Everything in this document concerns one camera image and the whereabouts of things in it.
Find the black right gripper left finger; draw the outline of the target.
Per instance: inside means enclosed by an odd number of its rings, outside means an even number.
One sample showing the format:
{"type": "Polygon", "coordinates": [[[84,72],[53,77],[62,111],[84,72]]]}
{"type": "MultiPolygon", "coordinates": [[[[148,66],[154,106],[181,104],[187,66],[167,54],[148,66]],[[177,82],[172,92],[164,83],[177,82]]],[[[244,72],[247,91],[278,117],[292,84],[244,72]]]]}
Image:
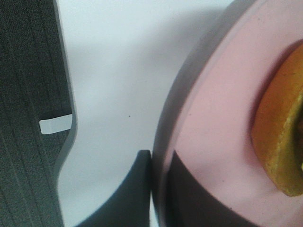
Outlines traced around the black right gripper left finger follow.
{"type": "Polygon", "coordinates": [[[113,195],[79,227],[148,227],[152,162],[149,150],[137,153],[126,178],[113,195]]]}

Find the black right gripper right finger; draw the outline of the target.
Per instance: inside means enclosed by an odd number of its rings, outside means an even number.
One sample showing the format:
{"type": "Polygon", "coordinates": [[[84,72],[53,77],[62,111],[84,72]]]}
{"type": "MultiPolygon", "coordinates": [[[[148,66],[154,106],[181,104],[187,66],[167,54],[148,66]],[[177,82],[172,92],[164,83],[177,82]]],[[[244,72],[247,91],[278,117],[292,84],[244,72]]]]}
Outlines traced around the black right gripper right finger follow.
{"type": "Polygon", "coordinates": [[[168,227],[255,226],[202,187],[176,152],[168,172],[165,222],[168,227]]]}

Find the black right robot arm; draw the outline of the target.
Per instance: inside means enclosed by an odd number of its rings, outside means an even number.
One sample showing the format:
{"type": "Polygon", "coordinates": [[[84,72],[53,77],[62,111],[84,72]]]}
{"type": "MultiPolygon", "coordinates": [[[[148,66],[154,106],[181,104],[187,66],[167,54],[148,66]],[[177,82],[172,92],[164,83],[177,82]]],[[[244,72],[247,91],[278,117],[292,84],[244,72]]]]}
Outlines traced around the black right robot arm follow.
{"type": "Polygon", "coordinates": [[[1,226],[163,221],[186,99],[253,4],[1,1],[1,226]]]}

